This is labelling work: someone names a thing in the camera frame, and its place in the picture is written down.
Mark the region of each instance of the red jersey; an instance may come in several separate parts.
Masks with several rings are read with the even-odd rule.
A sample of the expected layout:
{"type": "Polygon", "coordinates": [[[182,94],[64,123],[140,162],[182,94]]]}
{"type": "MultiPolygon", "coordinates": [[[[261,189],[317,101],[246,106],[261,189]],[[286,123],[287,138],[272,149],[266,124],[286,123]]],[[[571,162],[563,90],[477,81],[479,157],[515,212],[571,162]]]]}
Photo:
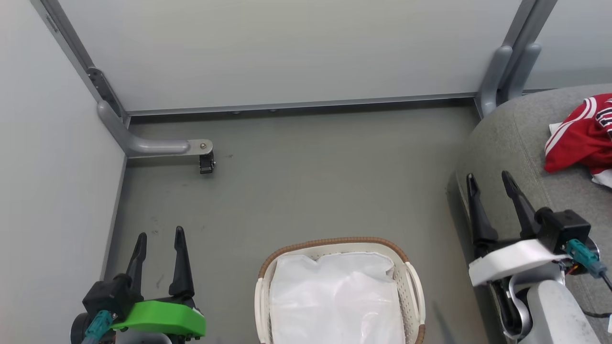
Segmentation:
{"type": "Polygon", "coordinates": [[[547,172],[580,163],[594,182],[612,187],[612,93],[585,99],[550,136],[545,153],[547,172]]]}

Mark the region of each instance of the white wall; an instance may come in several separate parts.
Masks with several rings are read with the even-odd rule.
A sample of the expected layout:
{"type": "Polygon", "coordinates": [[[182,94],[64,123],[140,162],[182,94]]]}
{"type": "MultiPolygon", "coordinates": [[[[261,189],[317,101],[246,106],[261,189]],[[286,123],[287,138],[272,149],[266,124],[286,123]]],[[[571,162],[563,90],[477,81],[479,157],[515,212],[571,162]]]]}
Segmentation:
{"type": "Polygon", "coordinates": [[[610,0],[559,0],[537,41],[526,89],[612,83],[610,0]]]}
{"type": "Polygon", "coordinates": [[[69,343],[124,154],[27,0],[0,2],[0,343],[69,343]]]}
{"type": "Polygon", "coordinates": [[[519,0],[59,0],[126,110],[476,92],[519,0]]]}

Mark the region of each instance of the white plastic bag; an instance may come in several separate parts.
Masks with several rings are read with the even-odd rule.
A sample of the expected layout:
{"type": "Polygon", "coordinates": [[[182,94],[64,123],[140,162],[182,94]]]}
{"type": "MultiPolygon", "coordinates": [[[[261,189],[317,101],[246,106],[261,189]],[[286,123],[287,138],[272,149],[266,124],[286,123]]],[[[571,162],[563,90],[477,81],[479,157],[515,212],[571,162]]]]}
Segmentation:
{"type": "Polygon", "coordinates": [[[280,257],[270,285],[274,344],[404,344],[393,268],[378,253],[280,257]]]}

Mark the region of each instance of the gray floor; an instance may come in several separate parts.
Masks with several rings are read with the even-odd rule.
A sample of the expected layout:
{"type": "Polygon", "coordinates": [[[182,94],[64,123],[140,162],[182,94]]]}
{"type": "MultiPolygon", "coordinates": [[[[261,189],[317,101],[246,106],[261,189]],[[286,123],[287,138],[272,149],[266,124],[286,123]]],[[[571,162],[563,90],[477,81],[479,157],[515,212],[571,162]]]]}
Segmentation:
{"type": "Polygon", "coordinates": [[[476,123],[471,107],[391,106],[133,124],[147,138],[211,139],[217,168],[203,176],[196,158],[130,161],[107,276],[124,271],[144,231],[143,294],[166,296],[174,229],[183,226],[208,322],[201,343],[258,343],[253,292],[266,257],[314,239],[379,236],[398,244],[420,275],[426,343],[489,343],[490,319],[470,285],[445,192],[476,123]]]}

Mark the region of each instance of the gray fabric surface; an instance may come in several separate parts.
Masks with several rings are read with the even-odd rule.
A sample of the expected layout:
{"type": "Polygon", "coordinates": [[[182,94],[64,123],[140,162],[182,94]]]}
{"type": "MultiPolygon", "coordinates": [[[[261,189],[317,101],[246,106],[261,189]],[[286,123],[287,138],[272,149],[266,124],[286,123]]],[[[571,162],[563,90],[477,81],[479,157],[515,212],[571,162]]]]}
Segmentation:
{"type": "MultiPolygon", "coordinates": [[[[508,170],[534,208],[572,209],[589,221],[590,237],[599,246],[602,261],[612,268],[612,190],[591,182],[583,166],[555,174],[543,169],[548,125],[563,121],[584,98],[607,92],[612,92],[612,84],[540,92],[501,105],[474,129],[460,154],[456,174],[464,205],[465,176],[474,173],[484,208],[499,236],[518,237],[520,225],[501,180],[501,171],[508,170]]],[[[612,312],[612,293],[603,280],[570,276],[567,286],[584,309],[612,312]]],[[[589,321],[599,340],[612,344],[612,335],[606,331],[608,320],[589,321]]]]}

